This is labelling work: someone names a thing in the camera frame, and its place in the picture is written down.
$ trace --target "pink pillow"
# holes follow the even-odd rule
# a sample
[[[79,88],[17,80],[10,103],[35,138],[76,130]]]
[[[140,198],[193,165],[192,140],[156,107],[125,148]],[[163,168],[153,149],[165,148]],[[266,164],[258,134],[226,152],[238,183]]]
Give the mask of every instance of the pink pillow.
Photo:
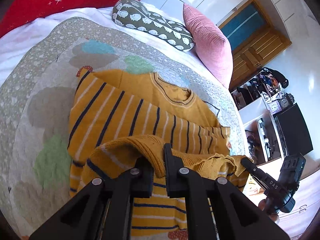
[[[193,36],[202,63],[224,87],[229,88],[233,58],[226,36],[206,16],[187,4],[183,4],[183,20]]]

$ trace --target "clutter on shelf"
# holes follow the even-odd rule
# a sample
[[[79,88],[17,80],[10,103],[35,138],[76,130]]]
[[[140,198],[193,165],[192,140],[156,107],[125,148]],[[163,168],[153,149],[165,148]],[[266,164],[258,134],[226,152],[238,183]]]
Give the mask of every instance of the clutter on shelf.
[[[231,95],[238,110],[263,96],[269,104],[271,113],[276,114],[295,102],[292,94],[284,92],[288,85],[289,81],[279,71],[264,67],[246,83],[231,92]]]

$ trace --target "black camera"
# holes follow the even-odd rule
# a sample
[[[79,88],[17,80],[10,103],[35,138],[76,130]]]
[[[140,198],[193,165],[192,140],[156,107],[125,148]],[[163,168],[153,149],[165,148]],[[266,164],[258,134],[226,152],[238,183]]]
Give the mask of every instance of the black camera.
[[[267,203],[265,210],[268,214],[279,211],[289,213],[295,205],[294,193],[299,188],[299,180],[305,166],[306,159],[302,154],[284,158],[279,179],[272,178],[254,165],[248,158],[243,158],[241,164],[250,172],[253,179],[265,190]]]

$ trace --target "television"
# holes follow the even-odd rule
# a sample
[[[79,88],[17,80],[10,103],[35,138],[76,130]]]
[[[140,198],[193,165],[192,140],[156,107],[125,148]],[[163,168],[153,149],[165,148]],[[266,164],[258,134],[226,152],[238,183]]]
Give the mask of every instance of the television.
[[[301,153],[306,155],[313,150],[310,134],[298,104],[280,112],[275,117],[279,126],[280,137],[283,137],[287,155]]]

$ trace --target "white wall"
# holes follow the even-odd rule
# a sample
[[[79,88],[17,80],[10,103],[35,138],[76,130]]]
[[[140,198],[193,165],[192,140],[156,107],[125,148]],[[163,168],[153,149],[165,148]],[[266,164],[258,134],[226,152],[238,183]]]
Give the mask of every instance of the white wall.
[[[320,26],[307,14],[289,20],[286,26],[292,45],[266,67],[280,71],[289,80],[285,91],[292,93],[306,121],[314,148],[305,156],[303,177],[306,177],[319,169],[320,164]]]

